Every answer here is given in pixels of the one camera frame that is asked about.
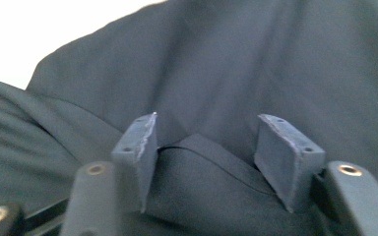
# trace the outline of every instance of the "wrinkled fabric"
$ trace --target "wrinkled fabric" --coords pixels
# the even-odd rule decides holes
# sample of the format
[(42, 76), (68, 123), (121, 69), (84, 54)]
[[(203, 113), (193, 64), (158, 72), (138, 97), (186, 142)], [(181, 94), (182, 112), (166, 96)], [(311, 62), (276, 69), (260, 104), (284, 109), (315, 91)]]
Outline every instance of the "wrinkled fabric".
[[(62, 46), (27, 90), (0, 84), (0, 201), (34, 210), (68, 196), (77, 168), (109, 159), (131, 122), (154, 111), (160, 146), (199, 134), (251, 168), (257, 115), (279, 116), (327, 161), (378, 180), (378, 0), (167, 1)], [(215, 232), (124, 220), (129, 232)]]

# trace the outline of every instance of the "gray plastic block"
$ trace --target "gray plastic block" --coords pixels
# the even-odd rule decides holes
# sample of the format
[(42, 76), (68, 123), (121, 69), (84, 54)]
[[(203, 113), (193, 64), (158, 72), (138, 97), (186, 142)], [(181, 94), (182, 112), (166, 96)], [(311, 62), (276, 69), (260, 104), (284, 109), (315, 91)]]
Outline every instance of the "gray plastic block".
[(322, 170), (325, 152), (284, 119), (259, 119), (254, 163), (289, 212), (306, 211), (312, 175)]
[(123, 212), (146, 210), (158, 160), (156, 118), (154, 113), (136, 119), (112, 151)]

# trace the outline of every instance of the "white background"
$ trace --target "white background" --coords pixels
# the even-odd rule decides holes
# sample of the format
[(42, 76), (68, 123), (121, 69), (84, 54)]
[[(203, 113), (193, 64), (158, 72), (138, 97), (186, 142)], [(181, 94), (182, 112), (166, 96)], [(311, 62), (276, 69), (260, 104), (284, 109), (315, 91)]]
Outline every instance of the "white background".
[(162, 0), (0, 0), (0, 81), (24, 89), (60, 46)]

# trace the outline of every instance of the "dark gray cloth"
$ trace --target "dark gray cloth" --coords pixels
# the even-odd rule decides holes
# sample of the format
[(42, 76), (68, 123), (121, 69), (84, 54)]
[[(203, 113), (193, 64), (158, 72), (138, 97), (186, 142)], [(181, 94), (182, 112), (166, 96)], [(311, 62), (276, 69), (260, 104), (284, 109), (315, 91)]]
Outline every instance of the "dark gray cloth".
[(378, 179), (378, 0), (168, 1), (61, 47), (0, 84), (0, 200), (68, 195), (153, 111), (160, 145), (200, 134), (251, 167), (257, 115), (280, 116)]
[(160, 152), (147, 214), (209, 235), (313, 235), (312, 216), (284, 209), (264, 177), (192, 135)]

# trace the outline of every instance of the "black fabric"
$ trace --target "black fabric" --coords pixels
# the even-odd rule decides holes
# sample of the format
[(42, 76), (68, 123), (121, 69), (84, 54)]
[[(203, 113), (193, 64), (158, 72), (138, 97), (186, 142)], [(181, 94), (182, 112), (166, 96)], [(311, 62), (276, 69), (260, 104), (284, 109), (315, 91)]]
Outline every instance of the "black fabric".
[(200, 135), (160, 153), (147, 214), (210, 235), (311, 235), (314, 223), (287, 212), (258, 170)]
[(76, 170), (108, 160), (120, 137), (75, 105), (0, 83), (0, 202), (31, 212), (68, 197)]
[[(170, 0), (61, 47), (38, 64), (26, 91), (0, 84), (0, 201), (33, 210), (65, 197), (79, 166), (108, 159), (131, 122), (153, 111), (161, 146), (200, 134), (248, 165), (234, 170), (240, 176), (254, 166), (257, 115), (267, 113), (328, 160), (354, 162), (378, 179), (378, 0)], [(182, 151), (165, 150), (164, 159), (187, 161)], [(196, 163), (188, 165), (211, 164)], [(247, 188), (222, 180), (217, 186)], [(266, 213), (282, 214), (276, 205)], [(277, 232), (270, 219), (259, 222), (271, 228), (262, 232)], [(148, 216), (126, 220), (143, 233), (147, 225), (158, 235), (183, 230)], [(245, 222), (242, 232), (256, 229)]]
[(272, 114), (378, 178), (378, 1), (168, 1), (63, 46), (28, 91), (120, 131), (157, 111), (160, 145), (199, 133), (250, 165)]

